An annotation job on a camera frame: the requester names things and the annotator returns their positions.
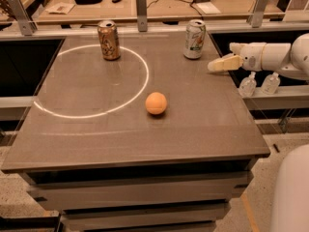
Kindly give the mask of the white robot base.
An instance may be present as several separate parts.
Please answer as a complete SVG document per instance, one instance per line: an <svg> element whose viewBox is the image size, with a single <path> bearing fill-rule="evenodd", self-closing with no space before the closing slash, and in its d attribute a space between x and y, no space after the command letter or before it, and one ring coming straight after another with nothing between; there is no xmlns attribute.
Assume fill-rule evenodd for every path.
<svg viewBox="0 0 309 232"><path fill-rule="evenodd" d="M292 150L279 167L269 232L309 232L309 145Z"/></svg>

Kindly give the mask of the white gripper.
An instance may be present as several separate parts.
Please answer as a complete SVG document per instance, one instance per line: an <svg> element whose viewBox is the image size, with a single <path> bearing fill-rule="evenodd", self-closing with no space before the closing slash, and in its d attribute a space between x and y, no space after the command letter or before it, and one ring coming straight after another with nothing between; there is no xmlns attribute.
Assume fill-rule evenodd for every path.
<svg viewBox="0 0 309 232"><path fill-rule="evenodd" d="M223 72L238 70L242 66L245 70L259 72L265 46L266 43L230 43L230 51L234 54L209 62L208 69L211 72Z"/></svg>

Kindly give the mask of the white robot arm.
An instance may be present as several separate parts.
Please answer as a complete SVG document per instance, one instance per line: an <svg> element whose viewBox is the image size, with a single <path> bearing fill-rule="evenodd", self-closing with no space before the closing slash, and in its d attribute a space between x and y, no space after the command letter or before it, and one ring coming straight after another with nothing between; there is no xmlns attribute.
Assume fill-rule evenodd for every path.
<svg viewBox="0 0 309 232"><path fill-rule="evenodd" d="M309 78L309 34L299 36L293 43L230 43L230 53L208 63L211 72L270 71L282 76L307 80Z"/></svg>

